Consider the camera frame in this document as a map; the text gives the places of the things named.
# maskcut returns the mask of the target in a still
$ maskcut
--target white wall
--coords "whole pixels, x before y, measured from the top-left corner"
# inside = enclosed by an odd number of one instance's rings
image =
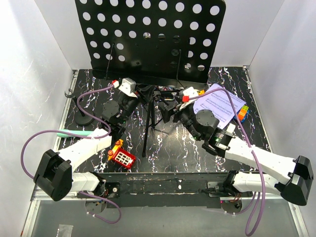
[[[249,65],[284,0],[225,0],[212,66]],[[72,69],[90,69],[74,0],[35,0]]]
[[[33,0],[1,0],[0,32],[0,236],[13,237],[34,188],[20,165],[22,146],[35,132],[58,128],[72,70]],[[54,138],[30,143],[25,162],[32,174]]]
[[[285,0],[250,65],[254,95],[273,151],[312,160],[316,172],[316,2]],[[316,236],[316,185],[301,207]]]

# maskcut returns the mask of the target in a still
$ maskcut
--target green tube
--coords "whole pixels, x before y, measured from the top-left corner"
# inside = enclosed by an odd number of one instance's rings
[[[81,135],[81,136],[89,136],[93,132],[93,131],[74,131],[74,130],[68,130],[68,129],[60,129],[59,131],[70,132],[70,133]],[[58,133],[57,137],[67,138],[67,137],[75,137],[75,136]]]

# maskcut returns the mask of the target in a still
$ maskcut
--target black round base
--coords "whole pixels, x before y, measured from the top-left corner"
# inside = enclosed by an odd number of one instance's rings
[[[94,112],[91,109],[84,109],[89,114],[94,115]],[[75,112],[75,122],[79,126],[87,126],[94,121],[94,118],[91,118],[88,115],[82,116],[80,111]]]

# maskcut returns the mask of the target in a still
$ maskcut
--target cable connector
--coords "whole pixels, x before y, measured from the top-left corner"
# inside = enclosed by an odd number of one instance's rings
[[[112,82],[112,84],[113,84],[114,88],[118,88],[119,87],[119,81],[118,80],[114,80]]]
[[[184,95],[182,97],[182,102],[188,102],[190,100],[189,96],[188,95]]]

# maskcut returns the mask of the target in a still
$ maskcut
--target marble tabletop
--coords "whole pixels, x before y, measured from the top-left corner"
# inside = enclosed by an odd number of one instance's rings
[[[264,129],[253,99],[251,87],[247,81],[242,67],[215,67],[210,68],[207,86],[217,83],[225,87],[240,99],[244,100],[250,109],[248,118],[243,123],[244,129],[250,142],[257,147],[269,151]],[[74,89],[78,97],[87,91],[101,89],[108,86],[110,81],[96,79],[92,76],[92,70],[80,70]],[[84,98],[82,105],[90,108],[99,117],[103,110],[103,103],[108,100],[119,100],[121,93],[112,88],[104,93],[96,93]],[[94,130],[97,121],[80,127],[74,121],[74,113],[77,110],[72,102],[69,108],[65,129],[69,130]],[[218,156],[212,156],[201,146],[202,141],[196,141],[180,123],[172,120],[166,124],[159,123],[155,129],[149,129],[147,141],[147,156],[142,157],[143,137],[145,134],[146,110],[138,106],[131,118],[123,126],[126,132],[122,137],[123,148],[137,157],[136,162],[130,170],[122,168],[113,161],[108,161],[105,149],[85,161],[77,169],[77,172],[222,172],[229,170],[252,170],[251,167],[240,162],[228,160]],[[155,106],[156,121],[161,118],[158,105]],[[242,138],[241,130],[237,126],[236,134]],[[78,141],[77,138],[62,139],[59,149],[65,148]]]

